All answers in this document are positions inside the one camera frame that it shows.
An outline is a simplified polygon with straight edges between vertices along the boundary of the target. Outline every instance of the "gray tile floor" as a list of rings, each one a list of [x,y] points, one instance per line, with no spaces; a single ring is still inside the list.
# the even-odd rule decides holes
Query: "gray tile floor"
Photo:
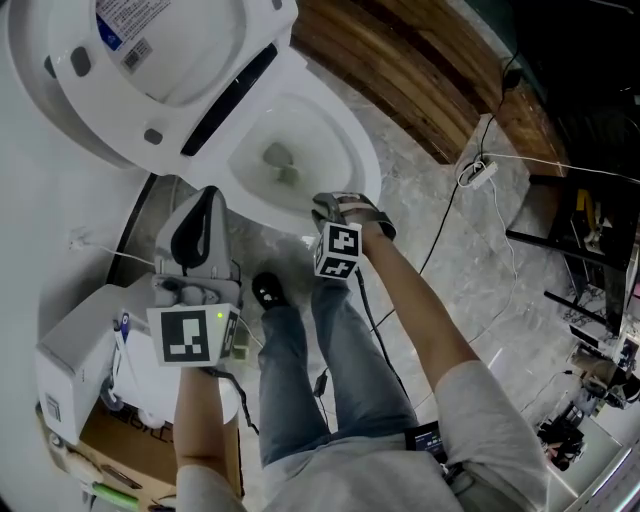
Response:
[[[317,65],[311,68],[345,101],[369,133],[382,170],[380,205],[398,227],[396,245],[420,269],[447,209],[456,170],[453,166],[436,164],[391,119],[336,77]],[[485,118],[478,126],[461,164],[475,154],[486,122]],[[485,149],[514,154],[495,124],[489,129]],[[507,225],[534,234],[544,233],[554,214],[548,206],[553,202],[549,197],[532,197],[528,192],[525,166],[515,160],[500,162],[494,181],[497,203]],[[173,177],[156,182],[127,246],[128,252],[151,258],[155,235],[169,214],[173,184]],[[190,193],[190,187],[179,183],[177,203]],[[282,277],[290,298],[299,306],[308,333],[309,375],[314,382],[325,365],[309,308],[313,238],[279,233],[233,213],[230,231],[233,257],[242,267],[245,290],[250,290],[250,279],[257,272],[272,269]],[[487,183],[477,191],[459,189],[422,275],[467,339],[484,333],[472,341],[472,347],[490,364],[514,404],[520,409],[526,406],[524,414],[533,424],[553,409],[563,390],[574,384],[570,376],[554,377],[568,367],[566,359],[574,341],[560,320],[557,306],[542,296],[544,289],[566,293],[568,278],[557,254],[522,244],[514,244],[514,249],[518,282],[508,308],[495,319],[507,305],[514,283],[511,253],[496,215],[491,185]],[[362,270],[373,316],[379,322],[392,306],[370,265],[364,263]],[[121,266],[119,282],[128,284],[144,271],[147,271],[144,265],[128,261]],[[351,285],[357,290],[355,282]],[[243,316],[261,338],[260,308],[250,291],[245,291],[244,300]],[[352,302],[363,312],[357,292]],[[433,421],[437,418],[435,400],[395,313],[381,324],[380,331],[419,420]],[[248,394],[254,421],[259,423],[257,351],[257,346],[252,345],[249,361],[235,364],[234,371]],[[329,424],[335,429],[332,391],[329,382],[324,403]],[[245,504],[249,510],[261,510],[264,503],[258,440],[244,424],[241,438]]]

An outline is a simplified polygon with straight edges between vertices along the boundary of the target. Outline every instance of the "white bathroom wall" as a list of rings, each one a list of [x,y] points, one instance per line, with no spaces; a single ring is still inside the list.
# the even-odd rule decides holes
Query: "white bathroom wall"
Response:
[[[14,512],[83,510],[48,458],[34,414],[33,347],[103,284],[111,256],[68,250],[71,230],[115,248],[147,174],[77,150],[12,79],[0,23],[0,496]]]

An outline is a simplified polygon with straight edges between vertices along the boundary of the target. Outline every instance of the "person's arm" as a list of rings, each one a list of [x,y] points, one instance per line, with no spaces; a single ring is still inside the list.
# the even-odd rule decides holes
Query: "person's arm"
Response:
[[[478,356],[442,302],[375,224],[362,231],[363,252],[378,272],[433,389],[451,368]]]
[[[227,479],[222,418],[218,379],[182,368],[173,430],[178,469],[205,466]]]

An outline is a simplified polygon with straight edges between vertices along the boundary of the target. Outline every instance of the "sleeve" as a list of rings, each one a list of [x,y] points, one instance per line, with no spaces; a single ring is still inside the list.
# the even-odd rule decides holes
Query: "sleeve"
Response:
[[[461,464],[480,488],[524,510],[545,507],[549,473],[533,429],[480,361],[462,363],[435,390],[448,465]]]
[[[176,488],[178,512],[246,512],[227,481],[213,469],[181,467]]]

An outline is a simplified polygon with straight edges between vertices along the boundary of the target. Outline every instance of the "jeans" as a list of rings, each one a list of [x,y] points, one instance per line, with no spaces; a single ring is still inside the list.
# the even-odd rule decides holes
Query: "jeans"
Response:
[[[263,467],[330,441],[382,437],[418,426],[397,379],[349,303],[343,281],[318,280],[311,309],[322,356],[333,379],[338,431],[318,409],[307,372],[307,341],[300,313],[274,307],[262,317],[260,456]]]

